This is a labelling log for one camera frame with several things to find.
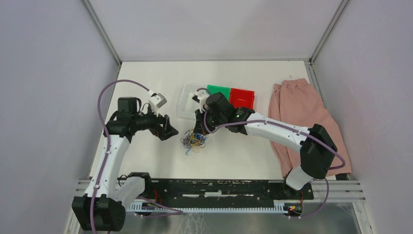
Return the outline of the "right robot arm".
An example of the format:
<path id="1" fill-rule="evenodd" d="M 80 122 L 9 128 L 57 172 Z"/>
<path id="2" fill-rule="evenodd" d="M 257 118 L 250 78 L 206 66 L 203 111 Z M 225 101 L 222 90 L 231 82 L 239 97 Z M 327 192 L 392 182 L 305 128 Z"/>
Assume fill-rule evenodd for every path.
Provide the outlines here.
<path id="1" fill-rule="evenodd" d="M 209 94 L 196 90 L 192 99 L 198 103 L 195 110 L 196 134 L 208 135 L 226 128 L 232 133 L 262 137 L 299 153 L 300 162 L 284 178 L 282 195 L 294 199 L 308 182 L 326 179 L 338 156 L 338 150 L 327 130 L 314 124 L 303 127 L 265 117 L 253 109 L 234 107 L 222 93 Z"/>

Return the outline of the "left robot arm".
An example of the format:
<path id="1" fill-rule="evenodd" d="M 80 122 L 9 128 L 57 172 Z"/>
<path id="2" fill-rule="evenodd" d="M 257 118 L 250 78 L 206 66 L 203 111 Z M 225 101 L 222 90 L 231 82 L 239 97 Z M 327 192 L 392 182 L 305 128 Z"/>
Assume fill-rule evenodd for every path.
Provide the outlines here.
<path id="1" fill-rule="evenodd" d="M 82 196 L 74 197 L 72 209 L 85 231 L 118 232 L 125 223 L 126 209 L 140 196 L 152 195 L 153 185 L 148 173 L 131 174 L 124 185 L 116 188 L 120 167 L 132 137 L 138 131 L 150 131 L 161 141 L 178 134 L 168 115 L 159 109 L 166 103 L 161 94 L 148 100 L 146 113 L 140 110 L 141 100 L 122 97 L 117 110 L 104 126 L 104 147 L 95 174 Z"/>

